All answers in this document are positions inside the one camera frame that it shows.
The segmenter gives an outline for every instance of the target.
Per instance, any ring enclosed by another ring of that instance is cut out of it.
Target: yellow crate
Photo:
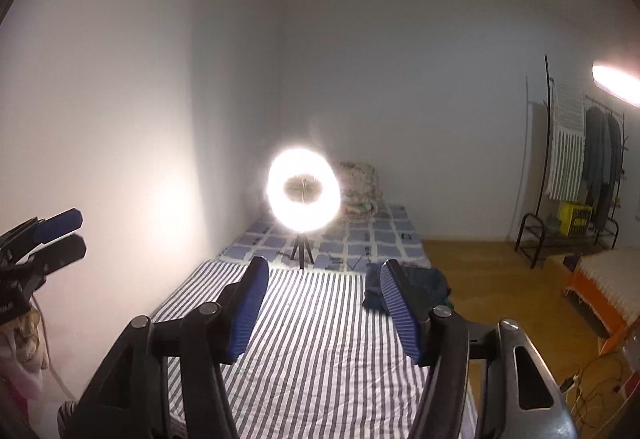
[[[593,208],[576,202],[562,202],[558,210],[560,233],[566,237],[577,237],[587,233]]]

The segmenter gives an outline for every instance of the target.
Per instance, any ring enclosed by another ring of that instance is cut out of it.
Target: wooden floor
[[[505,317],[516,320],[559,383],[597,358],[598,336],[593,325],[562,296],[565,273],[560,266],[547,263],[532,271],[506,242],[425,241],[423,245],[431,264],[447,277],[455,310],[469,320],[487,324]],[[592,399],[582,412],[583,438],[591,437],[622,401],[613,391],[620,383],[620,358],[623,356],[616,354],[599,359],[584,373],[582,391],[585,396],[591,393]],[[622,365],[626,378],[623,359]],[[477,402],[480,380],[481,364],[474,362],[470,382]],[[572,390],[569,408],[574,399]]]

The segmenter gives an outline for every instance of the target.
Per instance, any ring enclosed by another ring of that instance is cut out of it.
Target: mattress
[[[367,265],[396,259],[401,264],[430,267],[404,206],[380,202],[378,213],[367,221],[338,220],[307,234],[315,264],[310,269],[357,271]],[[219,257],[226,262],[248,263],[254,255],[276,267],[298,267],[289,257],[296,234],[268,213],[227,247]]]
[[[632,325],[640,316],[640,249],[623,248],[582,257],[580,271]]]
[[[206,262],[153,316],[184,316],[238,281],[246,266]],[[362,307],[364,275],[270,269],[247,352],[223,378],[242,438],[406,437],[427,369],[404,354],[391,319]],[[180,363],[170,358],[172,421],[184,429]],[[462,438],[474,436],[467,391]]]

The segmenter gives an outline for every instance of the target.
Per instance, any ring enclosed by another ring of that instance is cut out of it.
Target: silver bolt
[[[142,329],[142,327],[146,327],[148,323],[149,323],[148,316],[140,315],[133,318],[133,320],[131,321],[131,327],[135,327],[136,329]]]
[[[218,308],[220,308],[220,306],[215,302],[204,302],[198,310],[200,311],[200,314],[209,315],[217,312]]]
[[[500,325],[506,331],[517,331],[518,329],[520,329],[517,321],[512,320],[511,318],[505,318],[504,320],[500,321]]]
[[[436,305],[436,307],[433,308],[433,314],[439,318],[448,318],[451,316],[451,309],[446,305]]]

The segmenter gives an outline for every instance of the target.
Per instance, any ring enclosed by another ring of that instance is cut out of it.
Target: dark blue cloth
[[[386,310],[385,300],[380,289],[380,265],[367,265],[367,274],[365,277],[364,301],[362,306],[365,309],[381,311],[388,314]],[[402,265],[402,272],[408,278],[409,284],[416,288],[417,292],[427,302],[429,307],[436,305],[447,305],[453,308],[453,304],[449,300],[451,289],[447,284],[447,279],[440,269],[431,267],[415,267],[411,265]]]

